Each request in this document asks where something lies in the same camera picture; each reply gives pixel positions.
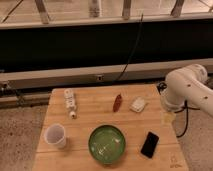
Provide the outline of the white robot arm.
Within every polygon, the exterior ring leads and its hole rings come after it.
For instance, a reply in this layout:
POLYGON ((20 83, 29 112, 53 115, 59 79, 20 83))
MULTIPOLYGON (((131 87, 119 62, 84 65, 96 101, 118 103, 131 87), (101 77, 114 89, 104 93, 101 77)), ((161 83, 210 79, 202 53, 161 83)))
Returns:
POLYGON ((185 101, 213 117, 213 90, 205 85, 208 73, 204 66, 192 64, 169 72, 165 77, 167 87, 161 93, 165 110, 175 112, 185 101))

